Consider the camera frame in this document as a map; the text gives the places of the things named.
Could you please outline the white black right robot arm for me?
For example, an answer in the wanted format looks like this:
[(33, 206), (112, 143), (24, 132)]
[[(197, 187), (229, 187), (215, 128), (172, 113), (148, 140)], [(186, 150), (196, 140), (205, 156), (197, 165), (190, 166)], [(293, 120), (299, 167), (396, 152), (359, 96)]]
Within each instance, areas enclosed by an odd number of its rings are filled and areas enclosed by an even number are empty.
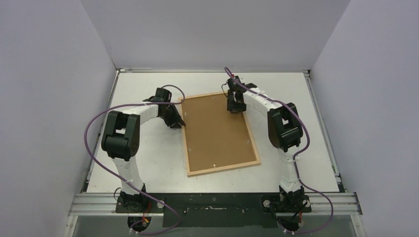
[(295, 170), (297, 152), (303, 136), (298, 112), (293, 103), (283, 105), (269, 98), (255, 84), (245, 84), (231, 75), (227, 80), (227, 111), (242, 113), (247, 107), (257, 110), (267, 119), (268, 138), (277, 149), (280, 163), (279, 200), (271, 202), (277, 212), (311, 212), (311, 203)]

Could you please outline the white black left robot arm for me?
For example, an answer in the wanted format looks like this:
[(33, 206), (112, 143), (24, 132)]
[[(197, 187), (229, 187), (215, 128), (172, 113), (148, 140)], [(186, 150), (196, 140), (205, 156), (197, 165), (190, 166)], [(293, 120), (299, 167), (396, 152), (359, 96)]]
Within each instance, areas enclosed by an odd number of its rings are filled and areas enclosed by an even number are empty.
[(186, 125), (176, 106), (171, 101), (168, 85), (158, 87), (155, 95), (143, 104), (125, 111), (112, 110), (107, 114), (101, 148), (114, 162), (117, 174), (122, 177), (120, 203), (134, 212), (143, 212), (149, 207), (150, 199), (146, 185), (139, 175), (136, 154), (140, 146), (140, 127), (145, 122), (160, 118), (171, 129)]

